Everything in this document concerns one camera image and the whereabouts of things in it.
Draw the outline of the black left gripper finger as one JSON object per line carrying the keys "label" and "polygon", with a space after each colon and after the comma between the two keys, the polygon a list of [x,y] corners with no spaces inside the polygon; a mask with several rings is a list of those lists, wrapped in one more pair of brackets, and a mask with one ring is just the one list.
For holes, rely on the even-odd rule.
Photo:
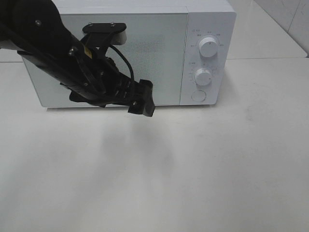
{"label": "black left gripper finger", "polygon": [[128,112],[131,114],[152,117],[154,111],[153,83],[144,79],[141,79],[138,83],[135,82],[135,92],[133,100],[130,102]]}

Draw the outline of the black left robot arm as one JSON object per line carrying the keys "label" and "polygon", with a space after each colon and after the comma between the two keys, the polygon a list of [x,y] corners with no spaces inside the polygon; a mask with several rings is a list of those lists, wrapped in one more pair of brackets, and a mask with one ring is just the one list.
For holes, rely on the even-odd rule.
{"label": "black left robot arm", "polygon": [[153,83],[124,75],[107,57],[116,50],[124,23],[91,23],[77,39],[63,24],[50,0],[3,0],[0,3],[0,46],[14,50],[70,90],[72,102],[92,106],[128,107],[151,117],[155,111]]}

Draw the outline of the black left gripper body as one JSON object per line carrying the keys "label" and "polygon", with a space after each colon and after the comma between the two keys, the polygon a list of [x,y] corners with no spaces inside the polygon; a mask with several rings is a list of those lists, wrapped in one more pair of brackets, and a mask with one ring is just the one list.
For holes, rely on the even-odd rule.
{"label": "black left gripper body", "polygon": [[[71,91],[72,102],[99,107],[107,104],[134,107],[141,103],[141,84],[134,80],[131,65],[113,41],[113,36],[59,38],[59,63],[67,73],[60,84]],[[114,60],[106,55],[110,48],[126,63],[129,76],[121,73]]]}

